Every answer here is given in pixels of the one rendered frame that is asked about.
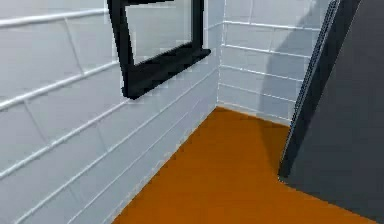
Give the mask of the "black framed window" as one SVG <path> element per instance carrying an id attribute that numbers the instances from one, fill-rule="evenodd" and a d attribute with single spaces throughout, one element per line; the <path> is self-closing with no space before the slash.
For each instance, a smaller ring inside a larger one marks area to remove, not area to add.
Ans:
<path id="1" fill-rule="evenodd" d="M 122 95 L 136 100 L 206 58 L 204 0 L 107 0 Z"/>

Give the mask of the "dark grey fridge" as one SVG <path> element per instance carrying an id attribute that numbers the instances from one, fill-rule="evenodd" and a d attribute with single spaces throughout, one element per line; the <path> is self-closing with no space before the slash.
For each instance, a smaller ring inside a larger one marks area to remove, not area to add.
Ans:
<path id="1" fill-rule="evenodd" d="M 278 175 L 384 224 L 384 0 L 329 3 Z"/>

